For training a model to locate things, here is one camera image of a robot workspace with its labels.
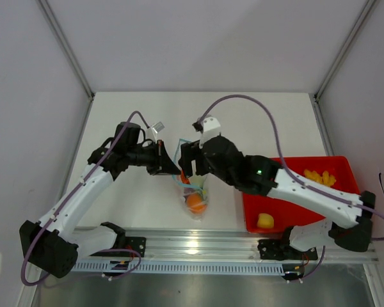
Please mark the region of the orange toy pumpkin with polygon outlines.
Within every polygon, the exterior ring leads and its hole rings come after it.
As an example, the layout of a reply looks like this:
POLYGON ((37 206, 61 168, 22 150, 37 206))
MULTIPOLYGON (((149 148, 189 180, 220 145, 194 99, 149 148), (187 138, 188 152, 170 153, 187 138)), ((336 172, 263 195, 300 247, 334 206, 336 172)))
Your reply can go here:
POLYGON ((187 184, 187 185, 190 184, 189 179, 186 178, 185 175, 184 175, 183 173, 180 175, 180 180, 181 180, 181 182, 182 182, 183 184, 187 184))

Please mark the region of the clear zip top bag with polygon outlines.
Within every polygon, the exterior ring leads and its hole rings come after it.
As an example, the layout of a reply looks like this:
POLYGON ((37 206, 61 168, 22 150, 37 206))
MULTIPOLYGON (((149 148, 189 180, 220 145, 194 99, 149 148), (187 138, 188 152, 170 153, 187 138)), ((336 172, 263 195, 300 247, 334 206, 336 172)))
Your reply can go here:
POLYGON ((208 186, 208 183, 206 181, 206 184, 207 184, 207 189, 205 191, 197 191, 197 190, 194 190, 191 186, 191 184, 187 185, 187 184, 183 184, 180 180, 180 175, 172 175, 172 180, 174 181, 175 183, 175 186, 177 187, 177 190, 179 192, 179 195, 180 195, 180 204, 182 205, 182 209, 184 210, 184 212, 191 218, 191 219, 194 219, 194 220, 197 220, 197 221, 201 221, 203 219, 203 217, 205 216, 205 213, 207 211, 207 208, 209 206, 209 186, 208 186), (193 214, 191 213, 187 206, 186 206, 186 198, 190 195, 190 194, 199 194, 204 202, 207 204, 207 208, 206 208, 206 211, 203 213, 203 214, 193 214))

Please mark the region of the toy orange fruit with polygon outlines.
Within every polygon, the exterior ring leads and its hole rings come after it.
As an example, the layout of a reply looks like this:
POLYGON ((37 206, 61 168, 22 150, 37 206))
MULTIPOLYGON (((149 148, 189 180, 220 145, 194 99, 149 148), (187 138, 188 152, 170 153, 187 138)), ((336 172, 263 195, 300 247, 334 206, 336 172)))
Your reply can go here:
POLYGON ((197 193, 190 194, 186 198, 186 206, 188 210, 193 214, 203 214, 207 208, 207 204, 204 202, 203 198, 197 193))

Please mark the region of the yellow toy pepper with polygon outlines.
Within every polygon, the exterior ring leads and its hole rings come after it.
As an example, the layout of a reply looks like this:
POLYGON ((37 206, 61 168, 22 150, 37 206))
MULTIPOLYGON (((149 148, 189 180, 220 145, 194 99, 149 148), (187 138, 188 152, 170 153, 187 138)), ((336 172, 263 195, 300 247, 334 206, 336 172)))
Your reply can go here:
POLYGON ((267 213, 260 213, 258 215, 257 227, 262 229, 274 228, 275 220, 272 215, 267 213))

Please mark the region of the yellow toy ginger root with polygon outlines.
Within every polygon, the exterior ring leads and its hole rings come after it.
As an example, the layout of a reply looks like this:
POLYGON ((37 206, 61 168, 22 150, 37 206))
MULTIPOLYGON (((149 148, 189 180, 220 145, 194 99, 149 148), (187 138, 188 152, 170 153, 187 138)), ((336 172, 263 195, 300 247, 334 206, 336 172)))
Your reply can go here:
POLYGON ((303 174, 305 178, 327 187, 332 187, 337 181, 335 176, 329 174, 328 171, 323 171, 323 173, 320 175, 317 171, 310 171, 305 169, 303 174))

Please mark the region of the white toy eggplant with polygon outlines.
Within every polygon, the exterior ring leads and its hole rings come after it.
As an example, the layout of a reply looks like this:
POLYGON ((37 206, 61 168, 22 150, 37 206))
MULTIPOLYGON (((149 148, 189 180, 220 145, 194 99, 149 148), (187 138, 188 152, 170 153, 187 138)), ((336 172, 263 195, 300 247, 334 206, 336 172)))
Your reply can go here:
POLYGON ((207 189, 207 175, 194 175, 189 178, 189 182, 194 190, 205 191, 207 189))

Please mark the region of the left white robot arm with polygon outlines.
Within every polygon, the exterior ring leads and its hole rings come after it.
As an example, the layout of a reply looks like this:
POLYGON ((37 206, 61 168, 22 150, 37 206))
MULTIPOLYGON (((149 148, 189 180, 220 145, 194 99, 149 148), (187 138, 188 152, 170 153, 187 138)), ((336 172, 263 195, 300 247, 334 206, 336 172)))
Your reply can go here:
POLYGON ((74 229, 93 202, 128 167, 144 167, 152 176, 180 174, 163 140, 157 137, 163 128, 161 122, 147 129, 131 122, 119 123, 114 136, 92 152, 77 185, 37 222, 22 224, 22 268, 33 264, 62 278, 78 259, 87 256, 134 256, 137 250, 129 245, 125 230, 111 222, 101 223, 81 235, 74 235, 74 229))

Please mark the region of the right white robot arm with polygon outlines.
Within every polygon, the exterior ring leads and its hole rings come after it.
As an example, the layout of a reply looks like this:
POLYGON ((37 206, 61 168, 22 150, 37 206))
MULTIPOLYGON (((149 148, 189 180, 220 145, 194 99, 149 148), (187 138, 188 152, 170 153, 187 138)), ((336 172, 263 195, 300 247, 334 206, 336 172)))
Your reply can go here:
POLYGON ((279 249, 287 258, 329 243, 362 253, 371 243, 371 213, 363 207, 372 209, 373 193, 344 193, 318 184, 291 171, 285 162, 244 155, 223 136, 182 144, 179 166, 187 178, 210 173, 242 193, 288 201, 323 216, 320 222, 285 229, 279 249))

